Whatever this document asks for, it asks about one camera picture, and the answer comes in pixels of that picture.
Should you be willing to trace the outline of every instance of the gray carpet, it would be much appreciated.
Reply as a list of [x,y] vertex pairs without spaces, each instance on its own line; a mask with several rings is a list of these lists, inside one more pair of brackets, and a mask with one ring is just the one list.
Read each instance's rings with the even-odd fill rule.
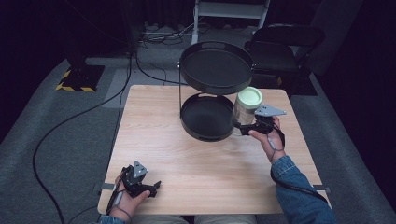
[[[209,30],[200,41],[213,39],[242,47],[250,30]],[[177,61],[191,43],[183,37],[177,45],[149,45],[138,51],[141,62],[153,63],[166,71],[168,80],[177,80]],[[0,146],[1,223],[60,223],[49,196],[35,180],[32,158],[35,147],[55,125],[77,113],[101,104],[118,92],[126,79],[125,58],[90,58],[89,64],[106,66],[98,92],[56,91],[68,68],[67,62],[53,69],[32,96],[29,104]],[[162,85],[144,76],[133,62],[130,83]],[[142,68],[164,78],[150,64]],[[365,168],[339,118],[311,76],[318,96],[293,96],[291,103],[311,150],[322,182],[330,188],[330,202],[340,223],[396,223],[394,211]],[[42,182],[60,205],[66,222],[91,208],[72,223],[96,221],[98,191],[117,130],[123,102],[120,97],[67,121],[42,142],[36,154],[36,168]],[[259,223],[286,223],[283,215],[258,215]]]

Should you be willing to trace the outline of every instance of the person's left hand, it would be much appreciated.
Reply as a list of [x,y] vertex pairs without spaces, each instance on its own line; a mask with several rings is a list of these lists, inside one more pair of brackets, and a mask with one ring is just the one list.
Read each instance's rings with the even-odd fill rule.
[[[121,174],[116,178],[116,184],[119,182],[121,178]],[[120,186],[118,191],[122,191],[122,197],[120,200],[120,203],[117,206],[113,206],[113,208],[111,209],[110,215],[112,217],[117,217],[120,218],[122,220],[124,220],[126,223],[128,223],[130,221],[130,217],[134,216],[134,213],[137,210],[137,207],[147,199],[147,197],[150,195],[149,190],[144,191],[143,193],[141,193],[140,195],[138,195],[135,198],[132,198],[127,191],[125,191],[125,186],[123,185],[122,181],[120,182]]]

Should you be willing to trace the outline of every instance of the wooden table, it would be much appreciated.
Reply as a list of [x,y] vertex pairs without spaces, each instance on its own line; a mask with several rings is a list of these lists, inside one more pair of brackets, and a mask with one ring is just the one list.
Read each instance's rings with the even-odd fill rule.
[[[287,111],[279,117],[286,152],[311,184],[321,185],[287,94],[260,91],[264,104]],[[181,102],[197,92],[181,87]],[[234,102],[235,94],[227,97]],[[282,213],[270,177],[271,164],[259,141],[231,135],[219,142],[203,142],[188,135],[179,118],[179,86],[131,87],[105,183],[114,184],[122,167],[134,161],[149,169],[143,184],[162,181],[157,196],[145,200],[138,214]],[[111,192],[102,191],[98,204],[102,214]]]

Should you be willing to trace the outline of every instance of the dark background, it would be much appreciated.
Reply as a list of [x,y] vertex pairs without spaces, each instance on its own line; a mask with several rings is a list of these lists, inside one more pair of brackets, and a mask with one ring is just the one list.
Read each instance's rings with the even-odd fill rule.
[[[61,2],[66,22],[73,27],[71,32],[83,55],[106,55],[127,46],[119,1],[70,1],[98,28],[117,40],[93,28],[73,8]],[[192,22],[191,14],[185,13],[192,13],[192,0],[132,2],[134,6],[142,8],[136,14],[139,20],[171,27],[178,23]],[[274,0],[266,23],[308,24],[315,15],[313,6],[317,2],[319,1],[304,0],[296,3]],[[41,20],[40,10],[34,1],[5,1],[0,10],[0,141],[3,141],[35,89],[65,56],[62,42],[57,36],[59,27]],[[178,14],[167,14],[169,10]],[[363,161],[393,209],[396,207],[396,175],[393,173],[396,169],[396,132],[393,131],[396,125],[394,11],[396,10],[389,1],[364,1],[332,65],[326,74],[317,76]]]

